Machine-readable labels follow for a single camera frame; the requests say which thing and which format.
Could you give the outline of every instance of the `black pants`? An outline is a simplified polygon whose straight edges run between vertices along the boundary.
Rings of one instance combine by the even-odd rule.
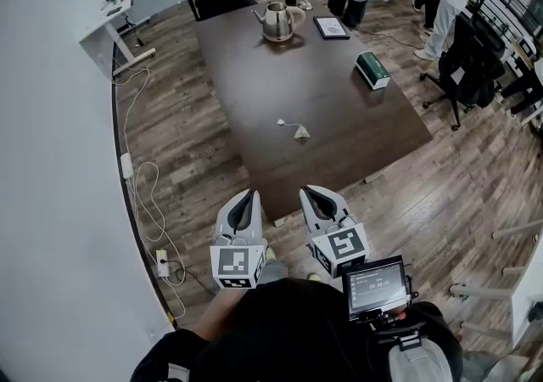
[[[535,71],[532,70],[524,76],[519,77],[516,81],[513,81],[501,92],[501,96],[507,98],[516,93],[524,92],[529,88],[532,88],[532,92],[528,94],[528,97],[516,106],[511,107],[512,115],[516,115],[517,113],[526,110],[529,106],[536,104],[543,98],[543,86],[541,85],[540,79],[535,74]]]
[[[256,5],[254,0],[196,0],[200,19],[207,20],[236,9]]]
[[[355,2],[354,0],[349,0],[347,9],[345,9],[346,3],[347,0],[328,0],[328,9],[330,9],[332,14],[339,17],[343,21],[344,25],[350,29],[354,29],[362,22],[362,19],[364,18],[367,2]]]
[[[434,27],[435,15],[438,13],[439,2],[441,0],[415,0],[417,9],[426,6],[424,9],[424,27],[429,29]]]

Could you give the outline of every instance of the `white pants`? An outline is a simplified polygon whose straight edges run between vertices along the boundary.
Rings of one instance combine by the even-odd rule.
[[[434,21],[434,31],[426,41],[426,46],[424,46],[424,51],[428,56],[432,58],[439,58],[441,56],[443,44],[449,34],[452,22],[461,11],[461,9],[455,8],[449,2],[446,2],[446,0],[439,2],[438,13]]]

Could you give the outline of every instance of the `sleeve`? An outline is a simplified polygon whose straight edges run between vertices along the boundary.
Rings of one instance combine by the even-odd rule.
[[[169,364],[190,370],[196,357],[208,344],[208,341],[186,329],[166,334],[137,365],[130,381],[167,380]]]

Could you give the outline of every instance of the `white cable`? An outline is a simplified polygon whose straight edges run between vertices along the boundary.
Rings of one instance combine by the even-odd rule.
[[[126,146],[126,152],[130,154],[130,148],[128,146],[128,138],[126,137],[126,126],[128,125],[128,117],[130,115],[130,112],[132,110],[132,108],[134,107],[134,104],[136,104],[136,101],[137,101],[137,98],[139,97],[139,95],[143,92],[143,90],[145,89],[145,87],[147,86],[148,84],[148,81],[149,79],[151,78],[151,76],[154,76],[154,73],[149,70],[148,68],[142,68],[141,70],[138,70],[138,69],[133,69],[133,68],[128,68],[128,70],[133,70],[133,71],[137,71],[136,73],[132,74],[127,81],[123,82],[123,83],[116,83],[116,82],[113,82],[114,85],[116,86],[120,86],[120,85],[126,85],[132,78],[134,78],[135,76],[143,73],[144,71],[147,72],[147,77],[145,78],[145,82],[143,83],[143,86],[139,89],[139,91],[137,91],[137,94],[136,96],[134,97],[134,99],[132,100],[132,103],[130,104],[129,108],[128,108],[128,111],[126,112],[126,116],[125,116],[125,124],[123,126],[123,136],[125,137],[125,146]],[[150,195],[150,198],[151,198],[151,202],[153,203],[154,205],[154,208],[159,212],[160,214],[160,217],[161,217],[161,222],[162,222],[162,225],[160,225],[159,223],[156,222],[156,220],[154,219],[153,215],[150,213],[150,211],[148,210],[148,208],[145,206],[145,204],[142,202],[142,199],[140,198],[139,196],[139,192],[137,191],[137,180],[139,178],[139,173],[140,171],[142,170],[142,168],[144,166],[152,166],[154,167],[154,169],[156,169],[156,178],[154,179],[154,183],[153,183],[153,187],[151,188],[151,195]],[[187,273],[186,273],[186,270],[185,270],[185,263],[183,262],[183,259],[181,257],[181,254],[179,253],[179,250],[177,249],[176,245],[173,243],[173,240],[170,238],[170,235],[168,235],[168,233],[166,232],[165,230],[165,226],[166,226],[166,219],[165,219],[165,216],[164,216],[164,213],[162,212],[162,210],[158,207],[158,205],[156,204],[156,201],[154,200],[154,190],[156,188],[156,185],[159,181],[159,175],[160,175],[160,170],[159,170],[159,167],[155,164],[155,163],[152,163],[150,161],[146,161],[146,162],[143,162],[138,168],[137,168],[137,172],[136,172],[136,176],[134,177],[132,175],[131,178],[128,178],[126,180],[126,183],[127,183],[127,186],[130,190],[130,193],[132,194],[132,202],[133,202],[133,208],[134,208],[134,216],[135,216],[135,219],[136,219],[136,227],[137,227],[137,231],[139,233],[140,236],[143,236],[144,238],[146,238],[147,240],[149,240],[150,242],[153,242],[153,243],[157,243],[160,241],[160,239],[162,239],[162,236],[166,236],[166,238],[168,239],[168,241],[170,242],[171,246],[173,246],[173,249],[175,250],[176,254],[177,254],[177,258],[179,259],[179,262],[181,263],[181,266],[182,266],[182,270],[183,270],[183,276],[182,276],[182,279],[180,280],[179,283],[175,284],[175,283],[172,283],[168,278],[162,278],[160,277],[160,279],[162,279],[167,285],[168,287],[171,288],[171,291],[173,291],[173,294],[175,295],[175,297],[177,298],[177,300],[179,301],[179,304],[181,305],[182,307],[182,315],[181,316],[177,316],[177,317],[174,317],[175,320],[177,320],[178,318],[181,318],[183,316],[185,316],[185,314],[187,313],[187,309],[185,307],[185,305],[183,304],[181,298],[179,297],[179,295],[177,294],[176,292],[176,289],[175,287],[178,287],[180,285],[182,285],[184,282],[185,282],[185,278],[187,276]],[[145,210],[145,212],[147,213],[147,215],[151,218],[151,220],[153,221],[154,225],[157,226],[157,228],[160,230],[160,236],[157,238],[157,239],[151,239],[147,234],[145,234],[143,232],[143,230],[140,228],[140,223],[139,223],[139,208],[137,206],[137,202],[140,202],[140,204],[142,205],[143,209]],[[143,245],[145,247],[145,250],[147,251],[147,253],[149,254],[149,256],[151,257],[151,259],[153,260],[154,264],[156,265],[157,264],[157,261],[155,260],[155,258],[153,257],[153,254],[151,253],[151,251],[148,249],[147,245]]]

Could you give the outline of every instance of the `dark wooden table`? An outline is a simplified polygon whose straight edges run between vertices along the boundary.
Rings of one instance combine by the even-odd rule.
[[[331,190],[380,171],[432,139],[393,80],[373,91],[355,70],[365,48],[356,38],[324,40],[313,16],[283,44],[262,38],[243,8],[197,23],[199,44],[253,188],[268,219],[301,208],[299,188]],[[294,140],[303,124],[311,137]]]

